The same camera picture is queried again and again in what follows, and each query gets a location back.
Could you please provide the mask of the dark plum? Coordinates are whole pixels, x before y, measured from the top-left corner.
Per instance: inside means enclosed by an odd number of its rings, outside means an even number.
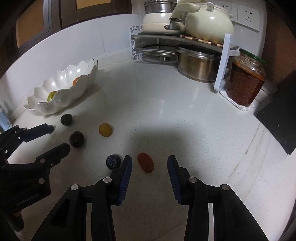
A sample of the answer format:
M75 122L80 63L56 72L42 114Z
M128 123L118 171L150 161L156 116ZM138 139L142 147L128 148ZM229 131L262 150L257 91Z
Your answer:
M70 126L72 125L72 122L73 122L73 116L69 113L67 114L64 114L61 119L60 119L60 122L62 123L62 125L64 126Z
M82 132L75 131L69 137L70 145L74 148L80 148L84 145L85 137Z

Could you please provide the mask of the green apple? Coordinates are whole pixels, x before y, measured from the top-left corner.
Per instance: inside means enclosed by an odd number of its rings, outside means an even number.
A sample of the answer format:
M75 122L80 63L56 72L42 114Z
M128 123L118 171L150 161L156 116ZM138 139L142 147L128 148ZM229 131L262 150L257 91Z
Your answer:
M57 93L57 91L50 92L48 97L47 97L47 101L48 102L52 101L56 93Z

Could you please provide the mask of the small tan longan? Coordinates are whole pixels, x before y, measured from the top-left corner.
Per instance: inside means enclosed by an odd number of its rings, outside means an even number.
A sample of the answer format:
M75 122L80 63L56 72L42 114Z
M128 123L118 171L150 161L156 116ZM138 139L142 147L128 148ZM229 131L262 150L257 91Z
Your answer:
M102 135L103 137L109 137L112 135L113 129L110 124L102 123L99 126L98 131L99 131L100 135Z

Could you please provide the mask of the blueberry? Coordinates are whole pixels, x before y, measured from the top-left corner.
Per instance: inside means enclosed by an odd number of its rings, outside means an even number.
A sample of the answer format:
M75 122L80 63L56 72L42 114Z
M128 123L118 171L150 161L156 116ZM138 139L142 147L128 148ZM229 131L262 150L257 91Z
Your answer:
M121 166L121 157L116 154L112 154L106 158L106 166L109 170L114 170Z

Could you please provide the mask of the orange tangerine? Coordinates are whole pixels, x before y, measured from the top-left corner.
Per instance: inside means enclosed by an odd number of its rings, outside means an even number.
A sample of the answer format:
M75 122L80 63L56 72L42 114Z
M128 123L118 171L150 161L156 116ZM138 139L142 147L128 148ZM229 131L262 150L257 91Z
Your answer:
M79 80L79 78L80 78L80 77L77 77L77 78L75 78L75 79L73 80L73 82L72 82L72 86L75 86L75 85L76 85L76 83L77 83L77 81Z

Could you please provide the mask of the red grape tomato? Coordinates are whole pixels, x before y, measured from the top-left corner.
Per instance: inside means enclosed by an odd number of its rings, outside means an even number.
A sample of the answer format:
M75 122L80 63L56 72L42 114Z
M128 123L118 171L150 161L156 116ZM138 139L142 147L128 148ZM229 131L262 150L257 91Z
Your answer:
M137 156L138 163L145 173L152 173L154 162L147 153L139 153Z

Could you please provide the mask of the white pump bottle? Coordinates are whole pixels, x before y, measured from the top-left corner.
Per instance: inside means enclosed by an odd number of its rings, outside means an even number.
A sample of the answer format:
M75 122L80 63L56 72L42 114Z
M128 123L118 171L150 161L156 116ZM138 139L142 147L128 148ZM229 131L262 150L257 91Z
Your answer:
M2 108L0 108L0 126L2 132L5 132L12 127L10 120L8 119Z

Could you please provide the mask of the white scalloped ceramic bowl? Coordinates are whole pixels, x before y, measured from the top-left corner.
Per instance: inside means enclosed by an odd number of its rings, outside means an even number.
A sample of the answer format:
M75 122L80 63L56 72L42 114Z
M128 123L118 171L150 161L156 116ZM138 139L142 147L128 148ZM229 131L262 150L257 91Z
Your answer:
M24 108L35 116L52 115L77 101L94 82L98 72L98 60L82 60L78 65L69 65L65 70L57 71L52 77L33 90L27 97ZM80 77L75 86L72 82ZM57 91L52 101L48 102L50 92Z

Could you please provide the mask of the black knife block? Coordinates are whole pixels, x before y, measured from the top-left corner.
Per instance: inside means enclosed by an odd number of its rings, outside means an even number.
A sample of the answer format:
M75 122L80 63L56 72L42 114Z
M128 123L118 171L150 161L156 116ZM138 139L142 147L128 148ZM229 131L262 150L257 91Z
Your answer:
M259 105L254 116L291 155L295 150L295 71Z

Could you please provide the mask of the glass jar red sauce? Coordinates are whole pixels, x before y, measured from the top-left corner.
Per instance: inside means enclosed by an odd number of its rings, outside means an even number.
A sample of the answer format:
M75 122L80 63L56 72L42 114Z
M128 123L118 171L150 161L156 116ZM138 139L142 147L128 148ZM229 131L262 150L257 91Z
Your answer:
M245 49L233 59L226 93L236 104L249 107L265 83L266 62Z

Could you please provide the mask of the white metal corner shelf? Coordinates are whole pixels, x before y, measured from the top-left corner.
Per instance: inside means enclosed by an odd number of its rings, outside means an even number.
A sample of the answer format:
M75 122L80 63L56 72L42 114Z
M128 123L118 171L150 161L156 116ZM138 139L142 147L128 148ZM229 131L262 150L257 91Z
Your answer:
M132 26L129 29L129 37L134 60L140 60L147 55L177 59L184 52L203 59L209 59L211 55L216 56L219 66L211 82L214 83L214 90L217 92L226 88L232 59L239 55L239 45L234 35L229 33L225 34L223 44L216 44L184 34L144 33L142 26Z

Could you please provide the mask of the dark wooden cutting board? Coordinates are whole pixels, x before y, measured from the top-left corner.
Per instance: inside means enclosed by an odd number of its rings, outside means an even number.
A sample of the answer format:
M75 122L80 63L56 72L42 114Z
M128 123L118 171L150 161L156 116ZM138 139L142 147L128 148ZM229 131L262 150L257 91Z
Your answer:
M262 58L266 61L267 80L281 85L295 72L295 37L280 14L266 5L267 25Z

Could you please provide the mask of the cream pot with steamer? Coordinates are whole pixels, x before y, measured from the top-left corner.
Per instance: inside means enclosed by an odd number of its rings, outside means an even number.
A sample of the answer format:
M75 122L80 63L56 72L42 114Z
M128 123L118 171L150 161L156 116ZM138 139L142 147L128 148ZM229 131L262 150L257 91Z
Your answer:
M171 13L177 1L146 1L142 31L153 34L182 34L186 32L182 21L171 22Z

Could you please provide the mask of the dark brown window frame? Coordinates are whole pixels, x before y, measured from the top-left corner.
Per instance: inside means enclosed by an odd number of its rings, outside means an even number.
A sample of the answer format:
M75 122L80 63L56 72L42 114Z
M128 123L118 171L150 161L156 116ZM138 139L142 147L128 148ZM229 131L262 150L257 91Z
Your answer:
M130 13L131 1L1 1L1 75L29 49L64 28Z

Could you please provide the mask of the wall power outlets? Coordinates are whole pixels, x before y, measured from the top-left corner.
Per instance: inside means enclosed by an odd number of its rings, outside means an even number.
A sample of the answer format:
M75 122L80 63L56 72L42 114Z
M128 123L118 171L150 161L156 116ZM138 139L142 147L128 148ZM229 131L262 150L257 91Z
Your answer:
M233 1L216 1L218 6L227 9L234 18L232 21L257 32L260 31L260 11L242 3Z

